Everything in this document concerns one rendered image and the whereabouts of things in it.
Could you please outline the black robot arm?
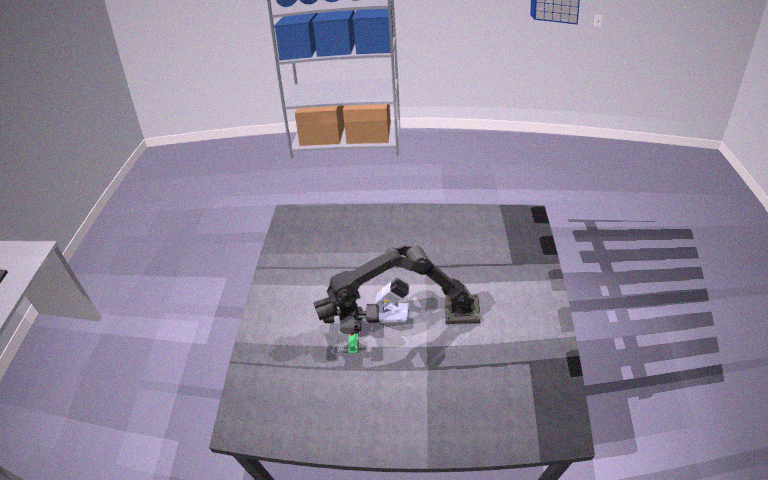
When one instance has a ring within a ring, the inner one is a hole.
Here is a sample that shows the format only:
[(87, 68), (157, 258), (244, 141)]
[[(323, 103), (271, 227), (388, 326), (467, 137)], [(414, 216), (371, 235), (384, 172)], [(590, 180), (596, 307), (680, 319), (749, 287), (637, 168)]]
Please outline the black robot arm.
[[(329, 297), (313, 302), (318, 318), (324, 320), (337, 314), (337, 307), (345, 313), (353, 312), (356, 307), (355, 300), (361, 297), (358, 292), (359, 287), (393, 266), (427, 275), (442, 287), (448, 301), (452, 301), (454, 316), (471, 316), (471, 305), (475, 300), (466, 286), (439, 270), (420, 246), (404, 245), (399, 248), (391, 247), (359, 268), (344, 271), (332, 277), (327, 289)], [(340, 314), (341, 333), (355, 334), (359, 331), (362, 331), (359, 316)]]

